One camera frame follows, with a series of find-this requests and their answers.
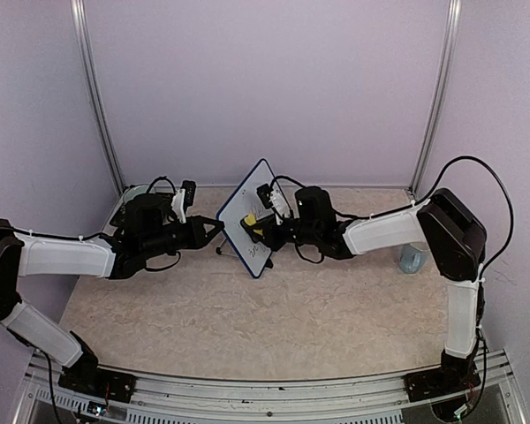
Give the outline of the yellow whiteboard eraser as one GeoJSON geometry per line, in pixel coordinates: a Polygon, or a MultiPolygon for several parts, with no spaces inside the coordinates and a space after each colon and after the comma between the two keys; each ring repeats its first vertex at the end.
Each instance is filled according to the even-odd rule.
{"type": "Polygon", "coordinates": [[[253,226],[257,222],[254,214],[249,214],[243,218],[243,223],[247,226],[253,226]]]}

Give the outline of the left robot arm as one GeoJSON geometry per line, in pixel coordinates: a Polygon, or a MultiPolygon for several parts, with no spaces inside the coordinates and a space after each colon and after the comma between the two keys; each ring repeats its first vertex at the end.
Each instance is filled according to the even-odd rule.
{"type": "Polygon", "coordinates": [[[111,234],[61,236],[21,230],[0,219],[0,325],[59,364],[61,386],[93,396],[110,394],[117,374],[104,370],[92,349],[75,333],[61,329],[24,301],[18,280],[32,275],[94,276],[125,280],[161,255],[179,257],[206,247],[224,224],[188,216],[194,190],[176,193],[144,189],[124,195],[110,222],[111,234]]]}

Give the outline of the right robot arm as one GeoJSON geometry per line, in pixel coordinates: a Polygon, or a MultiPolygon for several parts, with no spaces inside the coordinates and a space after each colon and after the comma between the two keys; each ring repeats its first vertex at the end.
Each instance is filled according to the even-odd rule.
{"type": "Polygon", "coordinates": [[[271,215],[248,215],[240,224],[254,243],[273,252],[288,243],[311,245],[321,256],[341,261],[387,247],[428,247],[447,281],[447,335],[439,367],[405,376],[407,395],[415,402],[480,384],[474,358],[484,310],[480,275],[487,233],[454,193],[442,188],[424,201],[366,219],[338,214],[328,192],[318,186],[295,193],[296,216],[269,185],[257,193],[271,215]]]}

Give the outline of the blue framed whiteboard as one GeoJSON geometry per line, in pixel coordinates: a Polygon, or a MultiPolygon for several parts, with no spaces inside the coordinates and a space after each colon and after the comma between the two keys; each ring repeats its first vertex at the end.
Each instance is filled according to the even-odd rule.
{"type": "Polygon", "coordinates": [[[257,189],[270,183],[273,177],[268,161],[260,159],[216,213],[216,219],[224,223],[226,240],[254,279],[263,273],[272,251],[261,242],[254,242],[246,227],[271,214],[263,206],[257,189]]]}

